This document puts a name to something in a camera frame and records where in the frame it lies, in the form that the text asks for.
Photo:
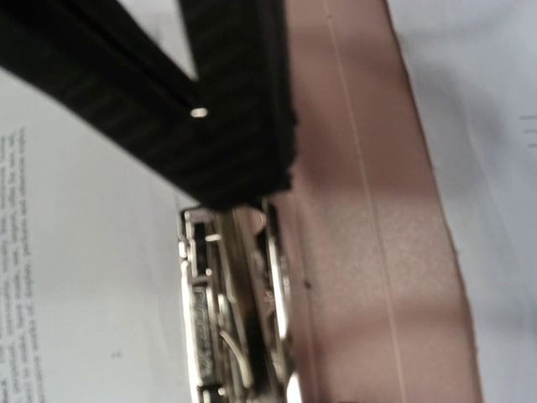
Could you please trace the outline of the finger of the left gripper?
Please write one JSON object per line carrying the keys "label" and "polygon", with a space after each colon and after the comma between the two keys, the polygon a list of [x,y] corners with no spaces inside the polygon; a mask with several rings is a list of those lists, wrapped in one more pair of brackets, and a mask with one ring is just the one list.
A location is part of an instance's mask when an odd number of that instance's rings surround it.
{"label": "finger of the left gripper", "polygon": [[281,1],[182,1],[190,79],[116,1],[4,1],[1,65],[202,205],[291,186],[297,122]]}

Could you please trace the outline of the metal clip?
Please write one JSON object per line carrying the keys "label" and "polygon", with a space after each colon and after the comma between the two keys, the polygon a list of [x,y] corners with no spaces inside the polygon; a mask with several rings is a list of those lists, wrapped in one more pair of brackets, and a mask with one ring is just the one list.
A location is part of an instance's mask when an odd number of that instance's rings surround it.
{"label": "metal clip", "polygon": [[301,402],[275,206],[185,209],[178,247],[191,401]]}

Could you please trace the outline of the remaining white paper stack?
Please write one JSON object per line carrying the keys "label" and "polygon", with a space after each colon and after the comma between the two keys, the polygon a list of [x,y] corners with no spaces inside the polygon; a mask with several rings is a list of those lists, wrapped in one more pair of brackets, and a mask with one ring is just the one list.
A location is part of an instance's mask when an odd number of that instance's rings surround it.
{"label": "remaining white paper stack", "polygon": [[176,71],[121,3],[1,4],[1,399],[190,402]]}

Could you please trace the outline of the translucent grey plastic sheet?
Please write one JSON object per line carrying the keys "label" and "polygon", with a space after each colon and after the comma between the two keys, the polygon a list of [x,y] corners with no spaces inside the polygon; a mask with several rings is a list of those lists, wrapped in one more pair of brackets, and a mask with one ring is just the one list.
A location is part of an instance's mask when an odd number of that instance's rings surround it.
{"label": "translucent grey plastic sheet", "polygon": [[384,1],[289,1],[276,200],[308,402],[479,402],[472,319]]}

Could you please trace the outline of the white printed paper sheets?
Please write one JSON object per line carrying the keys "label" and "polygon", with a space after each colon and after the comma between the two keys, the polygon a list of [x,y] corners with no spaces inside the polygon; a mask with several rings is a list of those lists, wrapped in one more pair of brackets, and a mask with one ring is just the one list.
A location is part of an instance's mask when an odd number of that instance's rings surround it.
{"label": "white printed paper sheets", "polygon": [[536,4],[392,1],[486,402],[536,399]]}

